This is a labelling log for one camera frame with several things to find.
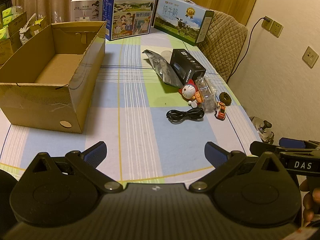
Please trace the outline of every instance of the black box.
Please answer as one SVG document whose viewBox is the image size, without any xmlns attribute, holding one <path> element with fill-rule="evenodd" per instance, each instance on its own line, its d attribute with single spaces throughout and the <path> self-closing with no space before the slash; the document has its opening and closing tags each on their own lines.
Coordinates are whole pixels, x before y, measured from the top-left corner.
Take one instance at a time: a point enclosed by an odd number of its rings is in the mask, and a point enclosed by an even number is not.
<svg viewBox="0 0 320 240">
<path fill-rule="evenodd" d="M 174 49 L 170 65 L 180 78 L 183 85 L 190 79 L 195 81 L 198 76 L 204 76 L 206 69 L 185 49 Z"/>
</svg>

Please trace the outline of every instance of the tablecloth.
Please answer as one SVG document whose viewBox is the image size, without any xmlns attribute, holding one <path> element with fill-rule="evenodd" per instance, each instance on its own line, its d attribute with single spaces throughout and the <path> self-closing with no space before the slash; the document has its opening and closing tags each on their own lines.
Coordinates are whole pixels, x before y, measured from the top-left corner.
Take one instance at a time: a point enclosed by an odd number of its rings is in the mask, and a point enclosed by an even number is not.
<svg viewBox="0 0 320 240">
<path fill-rule="evenodd" d="M 190 109 L 177 92 L 152 69 L 145 49 L 187 49 L 206 69 L 206 76 L 232 98 L 224 121 L 206 114 L 203 121 L 172 124 L 171 109 Z M 38 152 L 64 156 L 98 141 L 108 153 L 97 169 L 122 184 L 177 183 L 187 186 L 214 167 L 204 157 L 208 141 L 250 155 L 250 143 L 260 140 L 246 112 L 224 80 L 197 47 L 151 28 L 150 34 L 106 41 L 106 55 L 97 77 L 82 134 L 11 125 L 0 111 L 0 169 L 19 179 Z"/>
</svg>

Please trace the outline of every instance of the electrical outlet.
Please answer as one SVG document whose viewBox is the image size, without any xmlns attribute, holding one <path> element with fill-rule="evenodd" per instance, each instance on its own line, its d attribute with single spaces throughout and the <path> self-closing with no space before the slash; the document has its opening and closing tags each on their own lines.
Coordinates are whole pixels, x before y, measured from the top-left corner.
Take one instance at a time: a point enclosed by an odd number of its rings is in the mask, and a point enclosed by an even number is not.
<svg viewBox="0 0 320 240">
<path fill-rule="evenodd" d="M 310 47 L 307 48 L 306 52 L 302 57 L 303 61 L 307 63 L 310 68 L 313 68 L 318 58 L 319 58 L 319 55 Z"/>
<path fill-rule="evenodd" d="M 267 17 L 267 16 L 265 16 L 265 18 L 269 19 L 270 22 L 267 22 L 266 20 L 263 20 L 261 26 L 262 26 L 262 28 L 266 29 L 267 31 L 270 31 L 271 26 L 272 26 L 272 24 L 273 24 L 273 19 L 271 19 L 271 18 L 269 18 L 269 17 Z"/>
<path fill-rule="evenodd" d="M 282 32 L 283 26 L 280 23 L 277 23 L 276 21 L 273 21 L 273 24 L 271 26 L 270 32 L 276 36 L 279 37 Z"/>
</svg>

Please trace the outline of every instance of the toy car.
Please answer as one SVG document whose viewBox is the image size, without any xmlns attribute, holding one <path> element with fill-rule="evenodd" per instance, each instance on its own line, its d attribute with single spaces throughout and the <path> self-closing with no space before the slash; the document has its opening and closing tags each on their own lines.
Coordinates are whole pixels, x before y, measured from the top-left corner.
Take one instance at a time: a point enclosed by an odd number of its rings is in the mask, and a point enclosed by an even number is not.
<svg viewBox="0 0 320 240">
<path fill-rule="evenodd" d="M 215 117 L 219 120 L 224 120 L 226 118 L 226 105 L 222 102 L 217 102 L 218 107 L 214 113 Z"/>
</svg>

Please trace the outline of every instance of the chair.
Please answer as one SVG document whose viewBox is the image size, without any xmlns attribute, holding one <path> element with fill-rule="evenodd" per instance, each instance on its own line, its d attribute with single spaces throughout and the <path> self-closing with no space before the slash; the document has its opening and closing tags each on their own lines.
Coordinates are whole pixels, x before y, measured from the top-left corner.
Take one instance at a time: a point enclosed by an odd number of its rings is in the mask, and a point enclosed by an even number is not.
<svg viewBox="0 0 320 240">
<path fill-rule="evenodd" d="M 247 37 L 247 28 L 232 16 L 215 11 L 204 41 L 198 48 L 227 81 Z"/>
</svg>

